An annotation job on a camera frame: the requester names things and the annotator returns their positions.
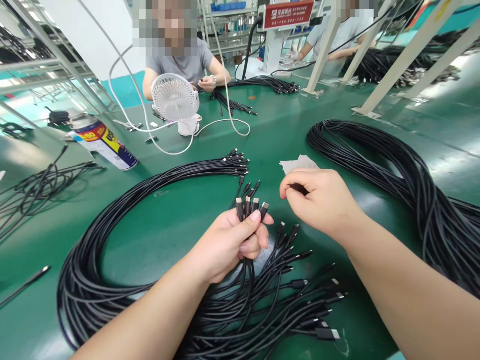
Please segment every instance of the person's right hand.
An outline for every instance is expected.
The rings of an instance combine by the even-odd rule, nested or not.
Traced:
[[[290,188],[290,184],[304,186],[309,194],[304,196]],[[332,238],[366,217],[335,170],[295,169],[281,182],[280,197],[288,199],[293,212],[302,221]]]

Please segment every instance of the spray can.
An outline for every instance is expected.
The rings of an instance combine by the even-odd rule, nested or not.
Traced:
[[[76,110],[70,110],[69,114],[70,127],[87,142],[85,148],[96,151],[122,171],[130,170],[139,163],[137,158],[97,117]]]

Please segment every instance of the white paper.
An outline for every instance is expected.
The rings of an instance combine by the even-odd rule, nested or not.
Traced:
[[[288,175],[292,170],[299,168],[320,169],[319,166],[306,155],[300,155],[298,160],[280,161],[285,175]]]

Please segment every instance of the white desk fan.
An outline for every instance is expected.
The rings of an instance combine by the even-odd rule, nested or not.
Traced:
[[[199,131],[199,93],[186,79],[173,73],[162,74],[151,85],[151,96],[157,114],[165,120],[179,122],[180,135],[191,136]]]

